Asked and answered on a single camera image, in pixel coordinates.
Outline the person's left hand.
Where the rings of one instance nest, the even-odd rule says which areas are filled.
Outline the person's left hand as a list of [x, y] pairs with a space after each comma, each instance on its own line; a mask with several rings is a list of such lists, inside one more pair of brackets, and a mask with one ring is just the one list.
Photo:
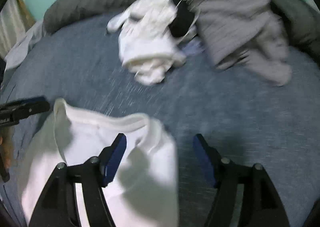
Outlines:
[[3, 164], [6, 169], [10, 168], [13, 161], [14, 144], [12, 142], [13, 127], [1, 128], [1, 147], [3, 149]]

